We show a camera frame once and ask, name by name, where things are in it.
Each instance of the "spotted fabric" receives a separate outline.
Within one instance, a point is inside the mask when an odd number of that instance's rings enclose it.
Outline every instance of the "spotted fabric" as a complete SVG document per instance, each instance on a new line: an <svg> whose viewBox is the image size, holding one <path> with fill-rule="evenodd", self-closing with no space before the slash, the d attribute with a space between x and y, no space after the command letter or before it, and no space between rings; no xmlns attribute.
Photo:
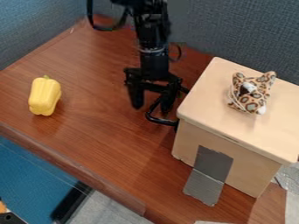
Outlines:
<svg viewBox="0 0 299 224"><path fill-rule="evenodd" d="M275 72L267 72L261 77L246 77L243 73L235 73L233 75L233 91L230 91L230 98L238 101L241 107L233 102L228 105L239 111L249 112L251 114L259 114L259 109L267 104L267 98L270 97L270 89L276 78ZM244 83L250 83L256 88L248 91Z"/></svg>

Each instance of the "leopard plush toy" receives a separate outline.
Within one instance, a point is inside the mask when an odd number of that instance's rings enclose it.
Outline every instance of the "leopard plush toy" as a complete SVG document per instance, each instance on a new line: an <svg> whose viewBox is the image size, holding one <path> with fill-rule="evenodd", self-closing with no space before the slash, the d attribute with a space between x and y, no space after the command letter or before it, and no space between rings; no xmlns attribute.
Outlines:
<svg viewBox="0 0 299 224"><path fill-rule="evenodd" d="M261 77L246 77L243 73L235 73L227 95L228 105L250 114L265 114L275 78L276 73L272 71Z"/></svg>

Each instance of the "gray wall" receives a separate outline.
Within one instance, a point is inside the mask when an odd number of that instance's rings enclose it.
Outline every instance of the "gray wall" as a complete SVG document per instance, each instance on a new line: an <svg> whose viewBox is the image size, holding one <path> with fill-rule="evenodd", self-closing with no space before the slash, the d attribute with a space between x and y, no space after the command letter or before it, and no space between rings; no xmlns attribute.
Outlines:
<svg viewBox="0 0 299 224"><path fill-rule="evenodd" d="M121 7L95 0L95 11ZM299 1L169 0L171 40L299 84Z"/></svg>
<svg viewBox="0 0 299 224"><path fill-rule="evenodd" d="M72 26L81 0L0 0L0 69Z"/></svg>

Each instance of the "wooden box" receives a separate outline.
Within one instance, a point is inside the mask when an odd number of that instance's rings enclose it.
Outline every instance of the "wooden box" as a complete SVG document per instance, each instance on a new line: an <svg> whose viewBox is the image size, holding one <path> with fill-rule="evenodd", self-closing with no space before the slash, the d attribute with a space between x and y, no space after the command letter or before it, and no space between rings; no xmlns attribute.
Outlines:
<svg viewBox="0 0 299 224"><path fill-rule="evenodd" d="M276 79L266 114L250 115L227 106L235 72L261 75L214 58L177 110L180 124L172 155L194 166L199 145L227 154L233 165L226 183L257 198L281 165L298 159L299 87Z"/></svg>

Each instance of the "yellow bell pepper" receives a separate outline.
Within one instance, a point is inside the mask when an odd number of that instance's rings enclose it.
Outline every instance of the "yellow bell pepper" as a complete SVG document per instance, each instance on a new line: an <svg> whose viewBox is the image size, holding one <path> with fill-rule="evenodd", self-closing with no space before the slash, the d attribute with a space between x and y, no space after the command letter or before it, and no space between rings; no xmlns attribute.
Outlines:
<svg viewBox="0 0 299 224"><path fill-rule="evenodd" d="M29 110L35 115L50 116L61 97L61 86L49 76L37 78L32 82L28 100Z"/></svg>

